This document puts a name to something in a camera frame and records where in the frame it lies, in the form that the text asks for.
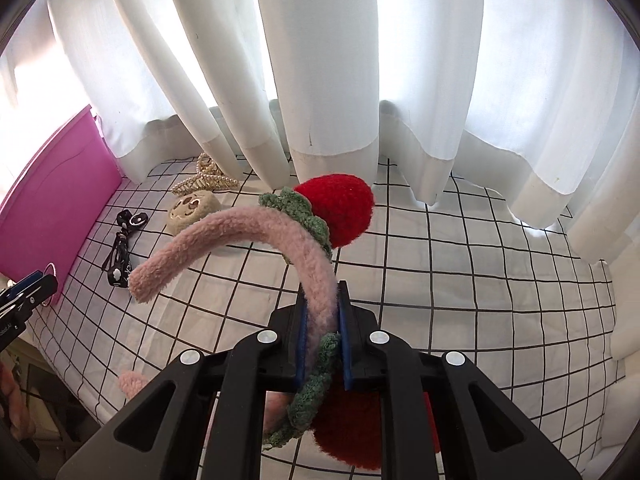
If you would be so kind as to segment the person's left hand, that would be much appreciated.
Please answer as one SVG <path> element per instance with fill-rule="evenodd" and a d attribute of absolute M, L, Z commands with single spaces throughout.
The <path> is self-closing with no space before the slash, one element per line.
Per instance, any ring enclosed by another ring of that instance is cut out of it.
<path fill-rule="evenodd" d="M 1 392 L 6 398 L 6 410 L 1 410 L 1 417 L 9 415 L 9 427 L 12 436 L 21 441 L 31 438 L 35 433 L 35 424 L 23 401 L 20 385 L 16 382 L 9 367 L 1 364 Z"/>

